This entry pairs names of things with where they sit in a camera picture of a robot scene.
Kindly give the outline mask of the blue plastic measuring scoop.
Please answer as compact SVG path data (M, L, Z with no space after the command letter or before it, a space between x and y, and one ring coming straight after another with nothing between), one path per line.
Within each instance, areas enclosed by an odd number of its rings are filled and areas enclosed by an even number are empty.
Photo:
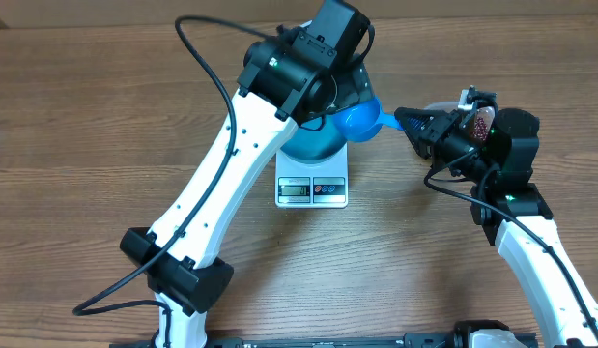
M392 114L383 111L381 101L374 97L331 116L338 131L352 142L366 142L374 138L382 126L404 131Z

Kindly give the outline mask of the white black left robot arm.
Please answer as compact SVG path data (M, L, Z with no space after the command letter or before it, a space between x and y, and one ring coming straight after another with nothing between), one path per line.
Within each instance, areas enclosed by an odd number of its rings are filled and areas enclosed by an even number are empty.
M221 242L264 167L304 124L344 107L342 90L369 52L370 20L326 1L308 23L257 33L210 150L173 205L151 226L131 227L121 251L147 278L159 309L155 347L202 347L208 310L227 288Z

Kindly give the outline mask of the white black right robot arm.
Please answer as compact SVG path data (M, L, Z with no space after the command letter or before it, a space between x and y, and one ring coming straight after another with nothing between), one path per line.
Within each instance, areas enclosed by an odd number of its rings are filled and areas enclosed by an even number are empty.
M400 107L395 119L417 154L432 162L423 182L448 169L473 186L475 224L517 278L547 347L598 347L598 304L562 246L554 214L531 182L539 148L537 117L518 108Z

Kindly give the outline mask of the teal metal bowl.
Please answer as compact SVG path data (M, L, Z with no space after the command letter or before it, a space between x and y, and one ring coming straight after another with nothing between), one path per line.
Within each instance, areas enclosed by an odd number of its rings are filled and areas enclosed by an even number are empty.
M324 161L335 155L346 145L347 139L330 121L326 121L320 130L311 131L320 124L319 120L315 120L306 124L307 130L299 128L281 147L281 151L291 159L304 163Z

